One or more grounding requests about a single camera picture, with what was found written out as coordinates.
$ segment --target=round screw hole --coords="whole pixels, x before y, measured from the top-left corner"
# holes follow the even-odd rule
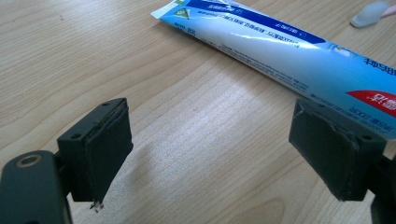
[[[20,168],[35,165],[41,161],[40,155],[29,155],[17,161],[17,166]]]
[[[81,134],[80,133],[75,133],[75,134],[73,134],[70,138],[71,139],[78,139],[78,138],[80,138],[81,137]]]
[[[365,140],[372,140],[373,139],[373,137],[370,136],[370,135],[364,135],[364,136],[362,136],[362,138],[365,139]]]

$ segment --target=toothpaste tube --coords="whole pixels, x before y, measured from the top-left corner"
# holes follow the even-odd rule
[[[396,138],[395,69],[230,0],[175,0],[151,15]]]

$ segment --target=toothpaste tube crimped end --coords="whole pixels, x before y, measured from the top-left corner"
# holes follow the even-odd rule
[[[396,138],[392,67],[235,1],[176,0],[151,15],[381,136]]]

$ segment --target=logo on toothpaste tube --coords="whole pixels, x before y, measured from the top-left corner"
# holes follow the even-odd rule
[[[347,94],[396,118],[396,95],[384,91],[349,91]]]

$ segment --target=light wood tabletop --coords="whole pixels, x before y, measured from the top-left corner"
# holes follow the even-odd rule
[[[396,67],[396,16],[349,24],[371,1],[239,2]],[[134,150],[98,214],[68,197],[75,223],[371,223],[372,193],[338,202],[289,143],[301,96],[149,14],[167,3],[1,1],[0,167],[126,97]]]

